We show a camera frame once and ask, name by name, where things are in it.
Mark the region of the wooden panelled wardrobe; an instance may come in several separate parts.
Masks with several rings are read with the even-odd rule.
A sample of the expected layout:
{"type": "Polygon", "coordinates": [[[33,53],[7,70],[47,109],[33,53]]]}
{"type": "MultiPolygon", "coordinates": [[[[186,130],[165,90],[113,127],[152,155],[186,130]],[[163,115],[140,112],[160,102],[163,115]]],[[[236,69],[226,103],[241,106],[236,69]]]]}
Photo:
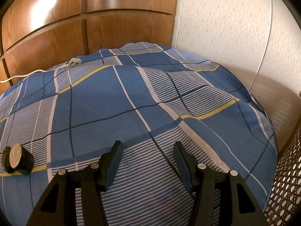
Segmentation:
{"type": "Polygon", "coordinates": [[[177,0],[7,0],[1,92],[37,69],[129,42],[171,45],[177,0]]]}

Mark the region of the blue plaid tablecloth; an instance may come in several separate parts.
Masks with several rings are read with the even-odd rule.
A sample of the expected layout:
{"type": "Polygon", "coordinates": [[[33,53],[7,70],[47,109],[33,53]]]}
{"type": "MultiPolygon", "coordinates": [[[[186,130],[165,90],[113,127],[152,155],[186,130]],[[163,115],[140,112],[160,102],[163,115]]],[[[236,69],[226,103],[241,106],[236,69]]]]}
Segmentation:
{"type": "Polygon", "coordinates": [[[81,170],[117,140],[123,156],[102,194],[109,225],[188,223],[193,196],[180,181],[176,141],[211,169],[238,171],[266,207],[278,157],[274,126],[226,68],[147,42],[81,61],[1,94],[1,148],[20,143],[34,157],[28,176],[1,172],[1,210],[11,225],[27,223],[59,169],[81,170]]]}

